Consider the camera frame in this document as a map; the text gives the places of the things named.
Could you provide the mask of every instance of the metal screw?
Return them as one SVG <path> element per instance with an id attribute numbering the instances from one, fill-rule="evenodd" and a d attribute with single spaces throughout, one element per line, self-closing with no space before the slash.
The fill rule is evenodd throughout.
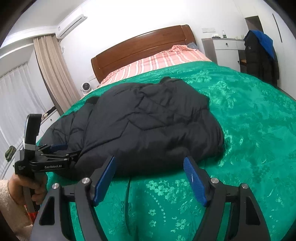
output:
<path id="1" fill-rule="evenodd" d="M 54 184 L 52 184 L 52 188 L 53 189 L 57 189 L 59 187 L 59 184 L 58 183 L 54 183 Z"/>
<path id="2" fill-rule="evenodd" d="M 217 184 L 219 182 L 219 179 L 213 177 L 213 178 L 211 178 L 211 182 Z"/>
<path id="3" fill-rule="evenodd" d="M 244 189 L 248 189 L 248 188 L 249 188 L 249 185 L 246 184 L 246 183 L 242 183 L 242 188 L 244 188 Z"/>
<path id="4" fill-rule="evenodd" d="M 85 177 L 82 179 L 82 183 L 87 184 L 89 183 L 90 179 L 88 177 Z"/>

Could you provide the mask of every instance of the wooden headboard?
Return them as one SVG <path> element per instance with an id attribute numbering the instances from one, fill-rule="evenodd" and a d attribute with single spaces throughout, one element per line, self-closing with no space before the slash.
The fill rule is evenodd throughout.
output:
<path id="1" fill-rule="evenodd" d="M 112 71 L 147 58 L 173 45 L 196 44 L 189 25 L 177 25 L 154 30 L 121 42 L 91 59 L 94 74 L 99 81 Z"/>

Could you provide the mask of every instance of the black coat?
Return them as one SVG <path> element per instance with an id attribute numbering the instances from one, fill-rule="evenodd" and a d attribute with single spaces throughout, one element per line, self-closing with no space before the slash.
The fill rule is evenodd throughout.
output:
<path id="1" fill-rule="evenodd" d="M 90 176 L 109 155 L 119 160 L 117 176 L 182 169 L 188 155 L 199 161 L 223 151 L 223 131 L 208 102 L 178 79 L 120 84 L 56 121 L 40 144 L 82 150 L 70 170 L 57 172 L 72 179 Z"/>
<path id="2" fill-rule="evenodd" d="M 275 59 L 266 52 L 252 31 L 248 32 L 244 44 L 246 46 L 247 74 L 276 87 L 279 79 L 279 66 L 274 49 Z"/>

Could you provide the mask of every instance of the floral pattern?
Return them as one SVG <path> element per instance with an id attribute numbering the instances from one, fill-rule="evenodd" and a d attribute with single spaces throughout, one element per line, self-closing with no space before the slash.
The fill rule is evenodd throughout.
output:
<path id="1" fill-rule="evenodd" d="M 295 101 L 255 77 L 211 62 L 180 64 L 124 82 L 158 83 L 164 76 L 183 79 L 210 98 L 210 111 L 224 132 L 225 152 L 199 166 L 225 184 L 247 183 L 261 207 L 271 240 L 280 240 L 296 214 Z M 65 114 L 120 83 L 91 92 Z M 54 182 L 70 183 L 53 173 L 48 176 L 48 187 Z M 132 178 L 126 204 L 127 185 L 128 180 L 112 181 L 104 201 L 95 208 L 109 241 L 135 240 L 135 236 L 140 241 L 191 241 L 205 208 L 196 201 L 182 170 Z M 76 239 L 81 241 L 76 206 L 70 207 Z M 218 240 L 224 240 L 229 209 L 226 204 Z"/>

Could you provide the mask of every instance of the human hand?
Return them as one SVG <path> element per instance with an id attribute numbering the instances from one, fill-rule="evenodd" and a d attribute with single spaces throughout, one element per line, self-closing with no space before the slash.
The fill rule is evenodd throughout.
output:
<path id="1" fill-rule="evenodd" d="M 40 205 L 47 194 L 47 175 L 44 174 L 41 183 L 37 183 L 28 177 L 22 175 L 13 174 L 8 181 L 8 191 L 13 200 L 19 205 L 25 205 L 25 197 L 22 192 L 22 187 L 28 187 L 35 190 L 35 194 L 32 195 L 32 200 Z"/>

